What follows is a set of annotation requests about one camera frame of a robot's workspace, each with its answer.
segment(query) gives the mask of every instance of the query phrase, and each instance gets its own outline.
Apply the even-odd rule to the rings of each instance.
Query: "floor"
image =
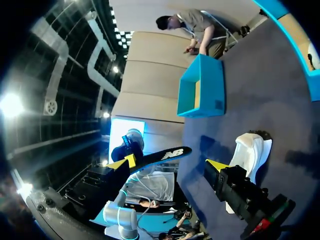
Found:
[[[203,178],[204,161],[228,164],[235,139],[249,130],[273,138],[257,184],[269,198],[283,194],[296,202],[286,225],[298,232],[311,216],[319,217],[320,102],[311,102],[307,82],[289,41],[267,20],[222,57],[226,113],[185,121],[178,182],[213,239],[239,239],[246,226],[225,210]]]

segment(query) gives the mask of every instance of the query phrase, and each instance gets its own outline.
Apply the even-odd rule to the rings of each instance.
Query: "ceiling light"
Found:
[[[102,161],[102,166],[104,166],[104,167],[105,167],[105,166],[107,166],[107,165],[108,165],[108,160],[106,160],[106,159],[105,159],[105,160],[103,160],[103,161]]]
[[[21,188],[16,191],[17,194],[20,194],[23,199],[27,199],[27,197],[30,195],[32,189],[34,186],[30,183],[23,183]]]
[[[114,66],[112,70],[113,70],[116,74],[119,72],[119,68],[118,68],[117,66]],[[106,119],[106,118],[110,117],[110,114],[107,113],[107,112],[105,112],[105,113],[103,114],[103,117]]]
[[[113,71],[115,73],[119,72],[119,70],[118,70],[118,68],[116,66],[113,67]],[[107,111],[105,111],[102,116],[103,116],[103,118],[107,119],[108,117],[110,117],[110,114]]]
[[[24,107],[20,101],[20,98],[10,93],[6,95],[0,102],[0,109],[5,117],[15,117],[24,111]]]

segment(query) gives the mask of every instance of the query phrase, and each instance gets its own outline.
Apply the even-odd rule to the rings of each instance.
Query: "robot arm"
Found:
[[[155,171],[155,168],[156,166],[152,165],[130,175],[126,183],[120,189],[115,200],[108,201],[103,208],[103,219],[109,224],[118,225],[119,234],[123,239],[135,239],[138,236],[136,211],[123,207],[126,202],[128,191],[136,181],[152,174]],[[108,228],[105,229],[105,233],[109,234]]]

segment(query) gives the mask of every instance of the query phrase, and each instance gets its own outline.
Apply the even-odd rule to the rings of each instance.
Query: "hand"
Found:
[[[160,202],[159,201],[156,201],[156,200],[152,200],[151,201],[151,207],[152,209],[156,209],[160,206]]]
[[[185,211],[184,214],[183,214],[183,218],[188,218],[190,217],[190,212],[189,211]]]
[[[193,50],[195,49],[195,47],[194,46],[188,46],[186,49],[185,49],[185,53],[191,53]]]
[[[199,54],[207,55],[207,49],[205,47],[200,47]]]

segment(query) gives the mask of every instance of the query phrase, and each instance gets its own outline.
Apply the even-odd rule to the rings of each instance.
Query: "blue box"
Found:
[[[223,114],[225,114],[225,82],[222,62],[199,54],[180,79],[177,115],[204,118]]]

